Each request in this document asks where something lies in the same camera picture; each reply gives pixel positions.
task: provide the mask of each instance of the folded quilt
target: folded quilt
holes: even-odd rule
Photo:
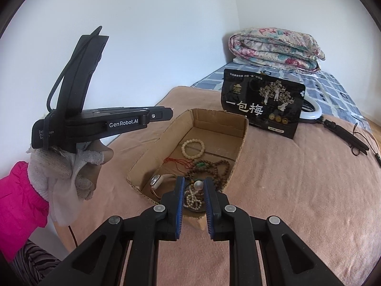
[[[229,39],[235,63],[270,66],[312,74],[320,71],[318,60],[324,52],[309,34],[278,28],[247,28]]]

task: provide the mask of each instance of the black package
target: black package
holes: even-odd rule
[[[292,139],[305,90],[303,84],[289,80],[225,69],[221,104],[228,112],[246,116],[250,125]]]

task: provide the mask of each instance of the pink jacket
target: pink jacket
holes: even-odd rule
[[[37,227],[48,222],[49,202],[32,187],[28,163],[20,161],[0,179],[0,250],[11,262]]]

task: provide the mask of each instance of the tree illustration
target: tree illustration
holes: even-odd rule
[[[261,87],[259,89],[259,94],[264,97],[264,104],[267,104],[269,98],[273,98],[275,96],[275,92],[270,85]]]
[[[269,98],[274,98],[274,101],[281,102],[282,105],[278,106],[278,109],[281,111],[284,111],[287,105],[295,102],[291,97],[291,94],[285,87],[283,87],[279,80],[272,82],[265,87],[261,87],[258,92],[264,98],[264,104],[267,104]]]
[[[284,112],[287,105],[295,102],[295,100],[291,97],[291,93],[289,93],[286,89],[279,93],[278,101],[282,102],[282,105],[278,106],[278,109],[282,112]]]

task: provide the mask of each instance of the cardboard box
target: cardboard box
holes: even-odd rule
[[[182,113],[164,131],[161,137],[135,163],[127,181],[142,196],[157,203],[157,198],[151,193],[149,181],[156,174],[175,174],[183,176],[187,172],[182,165],[175,162],[163,163],[167,157],[184,159],[181,145],[189,139],[200,139],[205,144],[205,153],[200,159],[212,162],[225,159],[230,164],[230,177],[234,171],[234,164],[243,146],[248,120],[246,117],[223,111],[192,109]],[[197,155],[201,146],[199,143],[190,143],[186,147],[189,155]],[[196,179],[204,179],[206,174],[199,174]],[[175,186],[175,179],[166,180],[157,189],[162,195],[171,191]],[[183,211],[183,220],[202,230],[206,227],[205,212],[198,213],[187,209]]]

